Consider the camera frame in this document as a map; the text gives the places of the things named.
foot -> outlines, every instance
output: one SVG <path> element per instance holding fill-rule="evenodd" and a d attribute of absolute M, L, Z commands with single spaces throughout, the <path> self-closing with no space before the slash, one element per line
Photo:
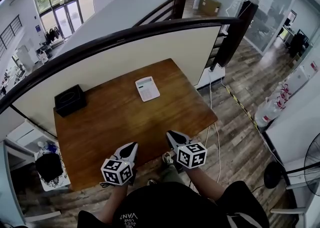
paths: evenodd
<path fill-rule="evenodd" d="M 157 182 L 153 179 L 149 179 L 148 182 L 146 182 L 146 185 L 149 186 L 149 185 L 153 185 L 153 184 L 157 184 Z"/>
<path fill-rule="evenodd" d="M 162 161 L 167 165 L 172 165 L 174 163 L 174 160 L 172 159 L 171 155 L 169 152 L 166 152 L 165 154 L 162 155 Z"/>

black box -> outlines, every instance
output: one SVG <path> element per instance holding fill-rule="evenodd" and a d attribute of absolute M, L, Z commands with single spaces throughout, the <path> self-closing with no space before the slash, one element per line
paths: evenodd
<path fill-rule="evenodd" d="M 87 105 L 85 93 L 81 90 L 79 85 L 73 86 L 55 96 L 54 102 L 55 111 L 61 117 L 66 117 L 72 112 Z"/>

door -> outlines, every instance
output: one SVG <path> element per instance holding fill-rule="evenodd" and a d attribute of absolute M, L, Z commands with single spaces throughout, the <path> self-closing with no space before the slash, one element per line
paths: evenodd
<path fill-rule="evenodd" d="M 67 18 L 65 7 L 62 6 L 56 9 L 54 12 L 64 38 L 68 38 L 72 35 L 72 29 L 70 26 L 70 22 Z"/>
<path fill-rule="evenodd" d="M 77 2 L 74 1 L 70 4 L 67 4 L 66 8 L 70 17 L 70 22 L 72 24 L 73 32 L 75 32 L 82 24 Z"/>

